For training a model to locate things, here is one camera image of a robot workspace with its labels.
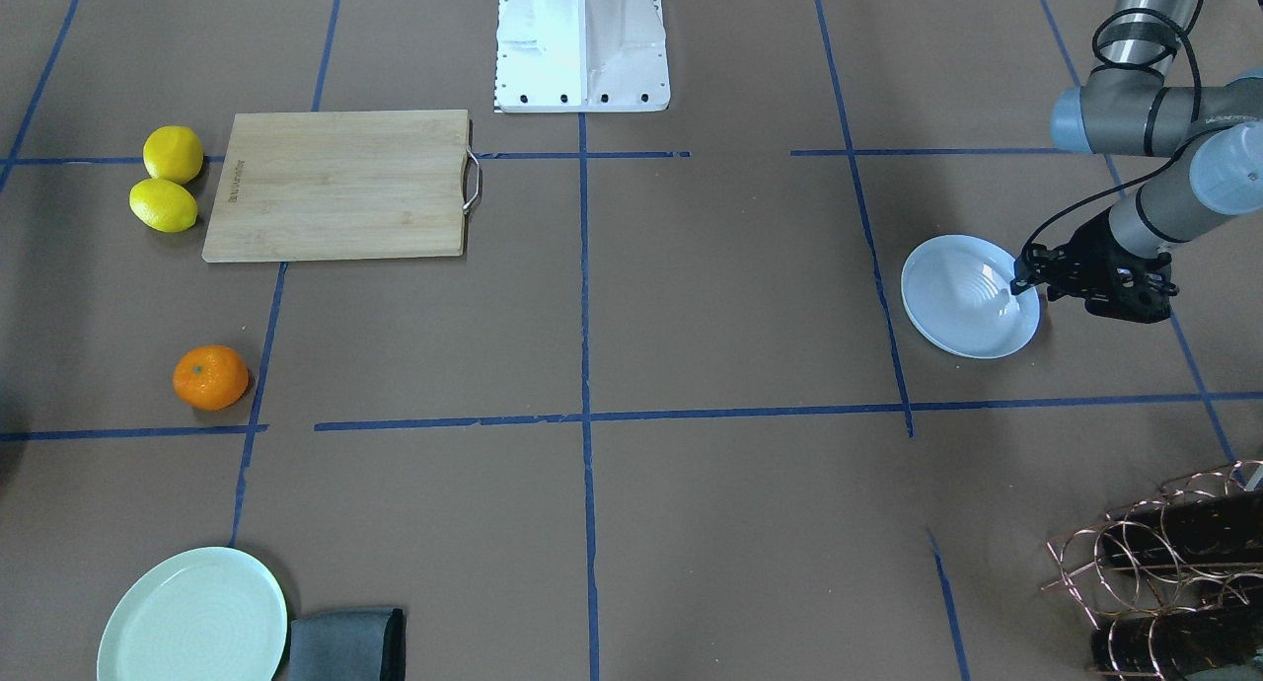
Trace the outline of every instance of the cutting board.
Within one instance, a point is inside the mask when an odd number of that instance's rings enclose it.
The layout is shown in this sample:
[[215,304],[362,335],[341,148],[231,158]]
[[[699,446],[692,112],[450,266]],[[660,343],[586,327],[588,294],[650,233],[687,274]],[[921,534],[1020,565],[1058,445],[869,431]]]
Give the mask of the cutting board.
[[456,256],[469,111],[239,114],[206,262]]

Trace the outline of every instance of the white plate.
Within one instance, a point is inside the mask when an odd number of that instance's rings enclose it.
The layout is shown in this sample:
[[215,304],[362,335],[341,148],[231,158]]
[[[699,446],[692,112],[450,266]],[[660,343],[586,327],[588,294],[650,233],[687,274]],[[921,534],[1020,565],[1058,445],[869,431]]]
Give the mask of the white plate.
[[232,548],[197,548],[159,563],[110,615],[97,681],[269,681],[288,614],[277,579]]
[[1013,258],[978,236],[925,241],[903,263],[903,308],[931,344],[965,358],[1004,358],[1039,325],[1039,296],[1009,294]]

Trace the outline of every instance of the cutting board handle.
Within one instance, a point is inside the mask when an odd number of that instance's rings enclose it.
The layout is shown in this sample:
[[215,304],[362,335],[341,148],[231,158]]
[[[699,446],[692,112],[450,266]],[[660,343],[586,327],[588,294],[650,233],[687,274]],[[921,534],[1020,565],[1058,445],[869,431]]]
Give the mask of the cutting board handle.
[[469,162],[465,164],[466,184],[469,183],[470,163],[474,164],[474,169],[475,169],[475,173],[474,173],[474,195],[469,196],[465,200],[465,206],[461,208],[461,210],[464,210],[465,217],[469,217],[470,212],[474,211],[474,205],[477,205],[479,201],[482,200],[482,164],[479,163],[477,155],[474,155],[474,150],[470,150],[469,147],[465,147],[465,155],[470,155]]

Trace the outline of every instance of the napkin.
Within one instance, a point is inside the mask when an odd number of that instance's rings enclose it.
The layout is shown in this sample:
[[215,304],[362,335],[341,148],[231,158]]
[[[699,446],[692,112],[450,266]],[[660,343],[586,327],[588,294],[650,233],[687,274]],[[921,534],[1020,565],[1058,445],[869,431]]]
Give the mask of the napkin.
[[289,623],[289,681],[403,681],[398,608],[341,609]]

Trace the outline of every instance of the yellow lemon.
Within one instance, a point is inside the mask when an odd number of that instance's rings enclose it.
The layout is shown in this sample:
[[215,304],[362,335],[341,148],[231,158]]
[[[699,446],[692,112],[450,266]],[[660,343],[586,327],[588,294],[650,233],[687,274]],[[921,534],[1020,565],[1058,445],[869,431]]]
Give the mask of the yellow lemon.
[[131,187],[131,212],[159,232],[183,232],[197,222],[197,201],[184,187],[144,178]]
[[202,172],[202,140],[187,126],[163,126],[149,133],[141,155],[149,176],[181,186]]

